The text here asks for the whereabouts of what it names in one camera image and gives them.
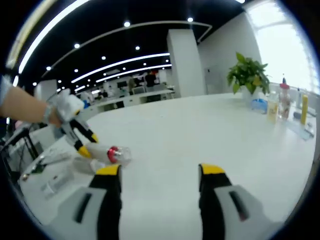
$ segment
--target black ceiling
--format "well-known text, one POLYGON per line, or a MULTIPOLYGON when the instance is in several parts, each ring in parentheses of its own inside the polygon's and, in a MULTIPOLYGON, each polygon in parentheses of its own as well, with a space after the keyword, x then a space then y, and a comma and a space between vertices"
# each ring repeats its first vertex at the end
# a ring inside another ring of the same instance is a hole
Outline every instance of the black ceiling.
MULTIPOLYGON (((58 0, 52 6, 31 32, 17 66, 43 27, 72 2, 58 0)), ((74 89, 76 84, 71 81, 92 70, 126 59, 167 52, 168 29, 192 28, 196 39, 208 29, 188 24, 159 24, 126 29, 80 48, 42 77, 46 67, 52 66, 74 49, 75 43, 83 44, 98 35, 121 28, 126 20, 133 25, 152 21, 185 21, 193 17, 195 22, 212 25, 211 34, 242 11, 242 5, 235 0, 90 0, 65 17, 42 40, 29 59, 19 85, 25 85, 30 90, 33 82, 59 79, 62 80, 61 86, 74 89), (140 46, 140 50, 136 51, 135 46, 140 46)), ((126 67, 126 71, 143 68, 143 63, 147 63, 147 66, 162 65, 166 64, 166 59, 168 57, 136 61, 107 71, 123 71, 123 67, 126 67)), ((88 78, 93 85, 107 71, 84 78, 77 85, 84 82, 87 84, 88 78)))

